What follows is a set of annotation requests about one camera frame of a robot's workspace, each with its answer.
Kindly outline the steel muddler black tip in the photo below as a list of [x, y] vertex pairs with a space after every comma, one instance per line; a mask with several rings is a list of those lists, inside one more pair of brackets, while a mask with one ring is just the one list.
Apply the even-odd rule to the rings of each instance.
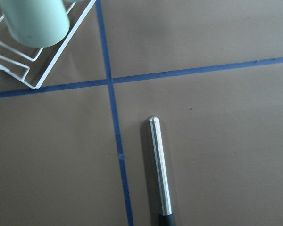
[[150, 116], [147, 119], [146, 129], [150, 215], [154, 217], [154, 222], [158, 226], [175, 226], [160, 119], [157, 116]]

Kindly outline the mint green cup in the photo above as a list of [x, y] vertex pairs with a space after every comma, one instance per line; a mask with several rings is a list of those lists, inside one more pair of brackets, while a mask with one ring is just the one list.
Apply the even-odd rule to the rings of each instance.
[[70, 22], [61, 0], [1, 0], [11, 36], [32, 47], [50, 47], [67, 35]]

